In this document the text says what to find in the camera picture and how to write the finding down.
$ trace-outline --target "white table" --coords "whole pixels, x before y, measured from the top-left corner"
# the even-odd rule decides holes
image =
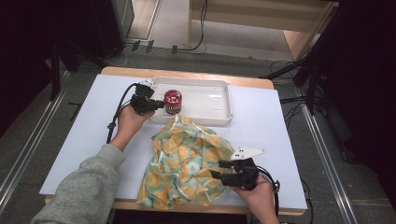
[[[40,190],[47,202],[59,183],[79,167],[85,159],[94,156],[106,143],[107,125],[114,116],[126,88],[153,77],[190,77],[223,79],[230,84],[229,93],[233,119],[224,126],[210,127],[230,141],[234,148],[264,148],[266,152],[253,160],[265,168],[274,180],[279,180],[279,214],[301,215],[306,202],[290,139],[280,107],[277,91],[265,79],[213,76],[194,73],[108,67],[94,81],[78,117]],[[130,90],[128,99],[134,90]],[[120,167],[120,184],[114,202],[116,209],[153,210],[135,203],[141,178],[153,156],[151,136],[164,125],[147,121],[125,150],[126,161]],[[201,213],[249,213],[245,202],[232,190],[204,207],[183,204],[172,210]]]

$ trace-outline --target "floral cloth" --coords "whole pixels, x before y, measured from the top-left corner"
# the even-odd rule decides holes
[[[152,137],[154,157],[148,164],[137,203],[168,210],[181,203],[210,205],[226,190],[210,170],[233,155],[230,143],[211,129],[176,115]]]

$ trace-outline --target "plastic tray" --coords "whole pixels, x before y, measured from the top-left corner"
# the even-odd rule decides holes
[[[221,126],[233,118],[228,84],[222,80],[191,79],[178,77],[155,77],[152,80],[154,100],[163,100],[169,90],[182,94],[179,115],[186,116],[195,124]],[[157,123],[168,123],[175,119],[164,109],[159,109],[151,120]]]

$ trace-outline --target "human hand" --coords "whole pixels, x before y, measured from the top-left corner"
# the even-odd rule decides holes
[[[232,187],[246,202],[247,207],[261,224],[279,224],[274,205],[273,186],[259,175],[257,186],[253,190]]]
[[[119,114],[118,130],[110,144],[121,151],[125,150],[134,135],[142,128],[143,123],[154,114],[154,111],[148,111],[139,115],[131,106],[125,106]]]

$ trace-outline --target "wooden table edge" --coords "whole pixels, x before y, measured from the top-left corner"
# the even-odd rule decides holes
[[[49,203],[53,195],[46,195],[45,202]],[[135,200],[118,200],[116,199],[112,205],[113,209],[120,210],[139,210],[139,211],[155,211],[155,212],[182,212],[182,213],[217,213],[217,214],[251,214],[250,210],[245,206],[217,205],[202,206],[199,204],[186,203],[172,210],[160,210],[152,207],[137,204]],[[304,209],[287,209],[280,208],[279,214],[282,216],[301,216]]]
[[[203,78],[223,80],[232,86],[242,86],[250,88],[261,88],[273,90],[274,84],[269,79],[257,77],[237,77],[231,75],[208,74],[208,73],[194,73],[182,71],[167,71],[156,69],[142,69],[142,68],[124,68],[124,67],[105,67],[102,70],[102,75],[124,76],[124,77],[184,77],[184,78]]]

